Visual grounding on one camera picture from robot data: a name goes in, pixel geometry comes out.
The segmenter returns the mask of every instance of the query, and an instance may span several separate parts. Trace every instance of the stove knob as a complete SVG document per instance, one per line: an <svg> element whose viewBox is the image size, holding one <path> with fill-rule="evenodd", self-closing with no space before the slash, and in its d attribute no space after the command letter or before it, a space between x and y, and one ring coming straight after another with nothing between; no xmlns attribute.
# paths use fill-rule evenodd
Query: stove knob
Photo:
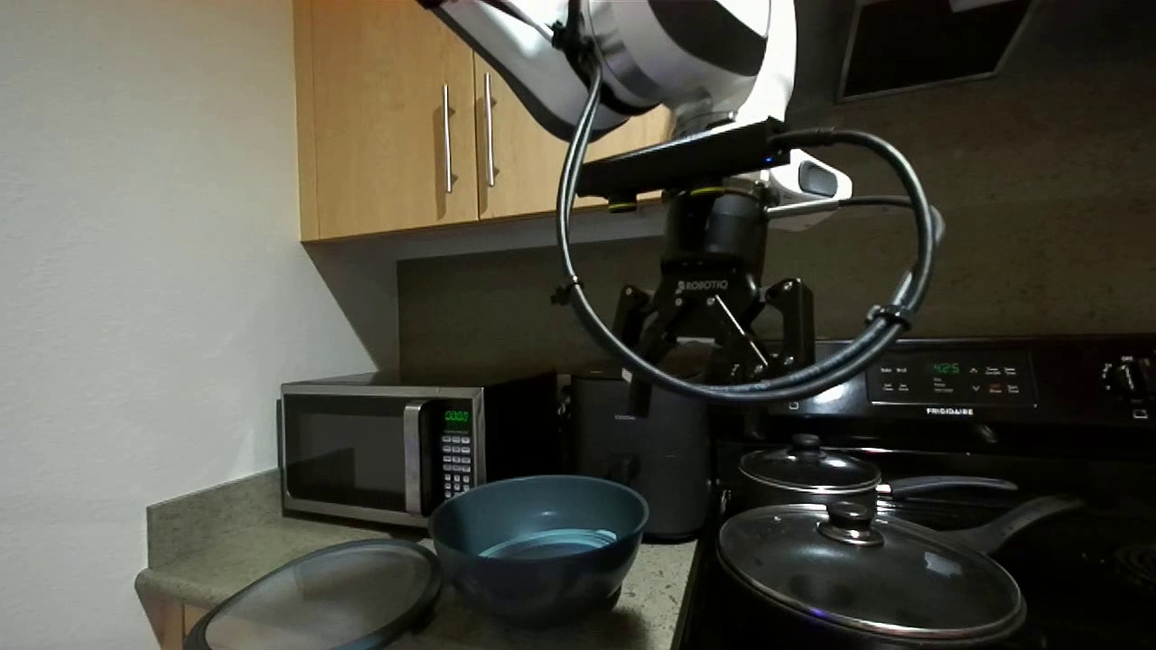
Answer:
<svg viewBox="0 0 1156 650"><path fill-rule="evenodd" d="M1102 385L1118 397L1147 400L1152 397L1152 358L1118 355L1104 361Z"/></svg>

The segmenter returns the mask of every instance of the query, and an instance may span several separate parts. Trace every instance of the microwave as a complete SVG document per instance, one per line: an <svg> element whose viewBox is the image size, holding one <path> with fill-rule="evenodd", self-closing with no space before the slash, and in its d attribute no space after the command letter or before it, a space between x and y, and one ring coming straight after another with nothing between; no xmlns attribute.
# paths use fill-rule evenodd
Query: microwave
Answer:
<svg viewBox="0 0 1156 650"><path fill-rule="evenodd" d="M431 513L497 477L562 473L555 376L283 384L286 515L425 527Z"/></svg>

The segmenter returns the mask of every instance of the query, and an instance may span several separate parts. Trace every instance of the pot lid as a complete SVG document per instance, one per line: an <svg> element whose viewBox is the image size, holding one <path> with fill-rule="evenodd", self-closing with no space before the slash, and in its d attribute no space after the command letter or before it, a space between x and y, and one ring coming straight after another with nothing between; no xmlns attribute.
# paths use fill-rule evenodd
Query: pot lid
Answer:
<svg viewBox="0 0 1156 650"><path fill-rule="evenodd" d="M873 465L826 453L817 435L798 435L791 448L748 453L737 468L758 488L801 490L814 500L863 495L880 482Z"/></svg>
<svg viewBox="0 0 1156 650"><path fill-rule="evenodd" d="M807 620L888 644L988 644L1021 616L1016 577L951 533L866 503L761 506L717 527L722 566Z"/></svg>
<svg viewBox="0 0 1156 650"><path fill-rule="evenodd" d="M442 596L431 549L369 539L301 556L220 606L183 639L192 650L386 647Z"/></svg>

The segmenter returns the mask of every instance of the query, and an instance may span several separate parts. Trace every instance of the stove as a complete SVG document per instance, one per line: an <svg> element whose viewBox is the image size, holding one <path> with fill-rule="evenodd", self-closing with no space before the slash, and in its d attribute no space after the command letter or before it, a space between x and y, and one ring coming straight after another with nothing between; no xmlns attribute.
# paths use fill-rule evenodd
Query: stove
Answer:
<svg viewBox="0 0 1156 650"><path fill-rule="evenodd" d="M1017 490L922 490L894 515L955 531L1032 495L1074 495L992 560L1027 596L1008 650L1156 650L1156 337L898 340L863 376L810 400L717 411L715 508L697 533L680 650L866 647L743 594L715 556L715 531L748 503L737 458L817 435L892 477L976 473Z"/></svg>

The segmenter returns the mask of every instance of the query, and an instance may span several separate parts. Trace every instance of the range hood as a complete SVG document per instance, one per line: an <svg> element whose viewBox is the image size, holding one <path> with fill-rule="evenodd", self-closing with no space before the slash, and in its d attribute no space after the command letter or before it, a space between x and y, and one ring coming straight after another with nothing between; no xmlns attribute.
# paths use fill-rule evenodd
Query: range hood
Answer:
<svg viewBox="0 0 1156 650"><path fill-rule="evenodd" d="M848 100L1000 68L1032 0L798 0L801 87Z"/></svg>

